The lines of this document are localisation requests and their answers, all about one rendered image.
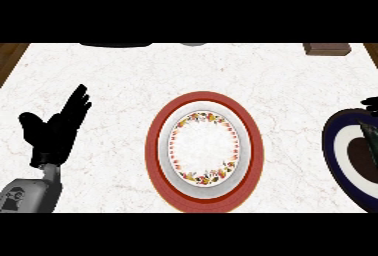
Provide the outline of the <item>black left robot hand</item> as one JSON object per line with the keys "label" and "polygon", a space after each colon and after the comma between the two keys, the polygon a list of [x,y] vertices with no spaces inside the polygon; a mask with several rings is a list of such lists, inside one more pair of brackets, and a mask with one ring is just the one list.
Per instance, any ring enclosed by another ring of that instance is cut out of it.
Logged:
{"label": "black left robot hand", "polygon": [[34,168],[45,164],[61,166],[65,163],[90,107],[87,87],[80,84],[62,111],[50,117],[48,122],[31,112],[19,115],[24,139],[33,146],[30,165]]}

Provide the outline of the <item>brown wooden block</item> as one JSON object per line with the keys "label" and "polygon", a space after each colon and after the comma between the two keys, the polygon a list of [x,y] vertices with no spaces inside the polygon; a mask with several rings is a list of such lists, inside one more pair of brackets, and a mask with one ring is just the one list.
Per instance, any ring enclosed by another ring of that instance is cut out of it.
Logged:
{"label": "brown wooden block", "polygon": [[304,51],[313,56],[346,56],[352,47],[347,43],[304,43]]}

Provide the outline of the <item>dark purple eggplant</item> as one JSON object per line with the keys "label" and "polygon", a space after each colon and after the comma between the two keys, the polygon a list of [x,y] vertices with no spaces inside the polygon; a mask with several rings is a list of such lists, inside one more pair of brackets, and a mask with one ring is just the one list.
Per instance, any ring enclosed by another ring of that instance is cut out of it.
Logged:
{"label": "dark purple eggplant", "polygon": [[347,156],[361,176],[378,184],[378,128],[358,121],[362,136],[356,137],[347,146]]}

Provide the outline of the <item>black flat appliance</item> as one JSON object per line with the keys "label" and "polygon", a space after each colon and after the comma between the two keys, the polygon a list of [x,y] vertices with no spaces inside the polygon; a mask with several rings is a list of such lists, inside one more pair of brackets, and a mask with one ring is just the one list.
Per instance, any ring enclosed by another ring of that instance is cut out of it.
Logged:
{"label": "black flat appliance", "polygon": [[102,48],[135,48],[146,47],[152,43],[80,43],[84,46],[102,47]]}

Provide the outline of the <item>red round placemat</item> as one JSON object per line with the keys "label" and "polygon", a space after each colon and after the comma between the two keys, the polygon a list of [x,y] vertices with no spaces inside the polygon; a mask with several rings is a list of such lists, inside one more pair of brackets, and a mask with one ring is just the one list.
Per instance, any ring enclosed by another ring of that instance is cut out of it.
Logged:
{"label": "red round placemat", "polygon": [[[248,136],[251,139],[251,160],[247,167],[247,174],[237,188],[223,196],[213,199],[195,199],[185,195],[170,184],[158,160],[158,137],[164,121],[169,115],[188,103],[195,101],[211,101],[220,103],[237,113],[247,127]],[[170,203],[170,205],[183,212],[228,212],[234,210],[250,197],[259,183],[265,149],[260,131],[253,120],[253,117],[239,105],[239,103],[228,96],[208,91],[192,92],[177,97],[161,109],[152,121],[145,146],[145,160],[149,178],[154,187]]]}

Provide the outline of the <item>navy and white plate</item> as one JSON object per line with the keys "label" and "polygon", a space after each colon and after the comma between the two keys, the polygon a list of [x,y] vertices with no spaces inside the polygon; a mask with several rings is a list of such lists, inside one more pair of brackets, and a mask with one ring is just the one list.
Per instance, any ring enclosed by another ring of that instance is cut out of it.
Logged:
{"label": "navy and white plate", "polygon": [[362,136],[358,121],[378,128],[378,118],[364,109],[341,110],[330,117],[322,131],[322,151],[343,191],[366,212],[378,213],[378,184],[361,176],[347,156],[349,143]]}

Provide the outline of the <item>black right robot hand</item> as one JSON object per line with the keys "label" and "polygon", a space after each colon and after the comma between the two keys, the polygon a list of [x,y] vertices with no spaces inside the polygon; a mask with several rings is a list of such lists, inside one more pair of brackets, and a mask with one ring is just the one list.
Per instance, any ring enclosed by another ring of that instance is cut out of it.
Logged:
{"label": "black right robot hand", "polygon": [[366,106],[366,110],[371,112],[371,115],[378,117],[378,96],[366,98],[361,103]]}

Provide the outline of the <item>white floral rimmed plate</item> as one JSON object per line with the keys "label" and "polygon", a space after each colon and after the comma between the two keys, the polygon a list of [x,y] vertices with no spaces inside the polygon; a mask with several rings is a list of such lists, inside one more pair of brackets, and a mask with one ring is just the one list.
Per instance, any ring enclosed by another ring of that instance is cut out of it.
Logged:
{"label": "white floral rimmed plate", "polygon": [[169,115],[158,160],[170,184],[195,199],[217,198],[237,188],[251,160],[251,139],[229,107],[195,101]]}

